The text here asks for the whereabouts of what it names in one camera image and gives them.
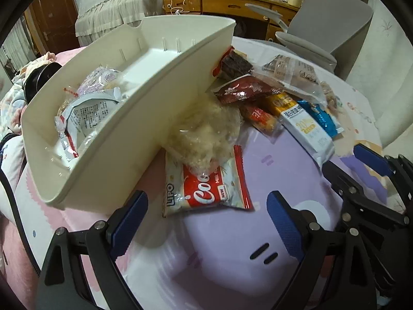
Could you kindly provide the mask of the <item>yellow white oats snack bag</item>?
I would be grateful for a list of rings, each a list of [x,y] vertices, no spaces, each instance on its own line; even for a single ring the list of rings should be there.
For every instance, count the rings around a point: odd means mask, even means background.
[[[334,155],[331,137],[290,95],[279,92],[264,101],[269,112],[293,135],[319,168]]]

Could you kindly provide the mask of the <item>clear bag of mixed nuts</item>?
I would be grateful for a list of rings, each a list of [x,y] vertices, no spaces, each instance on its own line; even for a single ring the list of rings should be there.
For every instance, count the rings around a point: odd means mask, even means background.
[[[280,88],[322,109],[338,111],[337,98],[330,85],[320,81],[314,67],[299,59],[277,55],[262,66],[254,65],[252,74],[274,88]]]

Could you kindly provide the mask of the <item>white plastic storage bin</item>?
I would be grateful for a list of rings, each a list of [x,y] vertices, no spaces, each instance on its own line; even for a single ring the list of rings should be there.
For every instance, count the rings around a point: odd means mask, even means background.
[[[217,16],[152,16],[137,27],[118,27],[70,59],[22,116],[27,162],[41,201],[104,214],[122,206],[171,123],[213,83],[234,27],[233,19]],[[125,100],[80,156],[67,160],[54,123],[63,89],[78,87],[100,66],[120,71]]]

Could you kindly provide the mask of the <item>red white Lipo cookie packet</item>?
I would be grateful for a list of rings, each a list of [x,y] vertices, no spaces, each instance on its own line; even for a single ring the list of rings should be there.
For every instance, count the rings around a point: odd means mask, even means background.
[[[166,187],[162,216],[215,206],[253,210],[243,165],[243,150],[233,147],[230,158],[209,175],[196,176],[186,165],[165,155]]]

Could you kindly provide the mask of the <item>clear bag of puffed snack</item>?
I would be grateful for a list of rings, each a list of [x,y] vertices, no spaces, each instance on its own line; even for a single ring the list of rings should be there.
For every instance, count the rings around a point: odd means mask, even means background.
[[[162,147],[192,174],[210,175],[230,158],[241,124],[236,106],[204,94],[175,119]]]

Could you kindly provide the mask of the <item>blue snack bar wrapper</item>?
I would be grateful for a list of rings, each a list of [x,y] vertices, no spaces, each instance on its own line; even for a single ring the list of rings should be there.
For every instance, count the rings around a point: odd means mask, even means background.
[[[318,104],[312,104],[303,99],[299,99],[297,102],[313,119],[315,119],[315,121],[317,121],[330,138],[334,139],[344,131],[344,128],[336,117],[323,110]]]

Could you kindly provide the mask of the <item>cartoon printed play mat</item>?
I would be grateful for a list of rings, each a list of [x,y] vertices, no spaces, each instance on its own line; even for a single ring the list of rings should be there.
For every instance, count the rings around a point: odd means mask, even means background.
[[[352,155],[357,143],[382,153],[368,99],[326,70],[315,70],[341,104],[339,121],[345,130],[335,140],[337,156],[331,160],[363,185],[369,198],[386,204],[386,180]],[[273,190],[279,190],[293,208],[313,212],[324,229],[336,225],[342,200],[300,144],[287,131],[272,143],[247,127],[242,137],[246,141],[241,143],[254,211],[218,207],[163,218],[163,152],[138,182],[138,189],[148,194],[148,212],[117,264],[144,309],[271,309],[298,265],[267,213],[267,196]],[[39,265],[55,229],[84,230],[106,219],[95,213],[47,207],[37,195],[28,167],[15,193]]]

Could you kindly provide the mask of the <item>orange red small snack packet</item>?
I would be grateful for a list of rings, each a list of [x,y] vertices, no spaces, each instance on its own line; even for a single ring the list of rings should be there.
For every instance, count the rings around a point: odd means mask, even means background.
[[[239,110],[243,118],[260,132],[270,135],[276,131],[276,118],[256,104],[241,104]]]

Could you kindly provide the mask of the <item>white printed snack bag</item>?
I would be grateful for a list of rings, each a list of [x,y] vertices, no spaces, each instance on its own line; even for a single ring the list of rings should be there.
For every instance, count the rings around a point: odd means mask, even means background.
[[[82,155],[122,101],[118,87],[98,90],[71,101],[55,116],[55,128],[67,161]]]

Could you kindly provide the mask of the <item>grey office chair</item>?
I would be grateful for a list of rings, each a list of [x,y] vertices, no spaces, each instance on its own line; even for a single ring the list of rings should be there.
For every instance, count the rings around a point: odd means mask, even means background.
[[[280,12],[246,5],[280,26],[277,40],[298,56],[345,80],[370,26],[373,9],[361,0],[304,0],[287,25]]]

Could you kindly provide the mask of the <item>dark red snack packet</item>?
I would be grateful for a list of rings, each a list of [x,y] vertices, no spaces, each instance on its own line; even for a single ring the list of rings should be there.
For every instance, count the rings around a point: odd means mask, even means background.
[[[247,74],[225,83],[213,93],[220,103],[227,105],[275,95],[282,87],[283,84],[278,81],[270,80],[270,83],[266,83],[251,74]]]

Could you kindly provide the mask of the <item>purple patterned snack bag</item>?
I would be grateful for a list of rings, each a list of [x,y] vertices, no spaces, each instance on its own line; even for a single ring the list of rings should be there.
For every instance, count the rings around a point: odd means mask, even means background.
[[[108,84],[120,74],[117,69],[111,69],[108,66],[98,66],[85,80],[80,84],[76,93],[78,96],[83,96],[89,93],[98,92],[107,88]]]

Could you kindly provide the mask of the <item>dark brown jerky packet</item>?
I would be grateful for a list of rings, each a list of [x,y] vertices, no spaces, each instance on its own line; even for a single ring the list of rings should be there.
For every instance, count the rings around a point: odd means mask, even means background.
[[[212,76],[224,81],[232,81],[248,74],[252,69],[253,65],[244,57],[244,54],[231,46],[213,69]]]

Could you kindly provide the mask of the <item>black handbag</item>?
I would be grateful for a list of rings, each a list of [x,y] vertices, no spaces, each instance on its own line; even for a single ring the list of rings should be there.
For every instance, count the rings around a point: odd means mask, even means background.
[[[34,69],[23,85],[25,100],[29,104],[40,89],[55,75],[62,65],[58,62],[51,62]]]

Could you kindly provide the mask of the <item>white lace covered furniture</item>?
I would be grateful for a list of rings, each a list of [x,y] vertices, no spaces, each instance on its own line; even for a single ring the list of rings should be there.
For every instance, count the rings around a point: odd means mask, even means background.
[[[162,14],[163,0],[80,0],[75,35],[87,46],[121,25],[136,27]]]

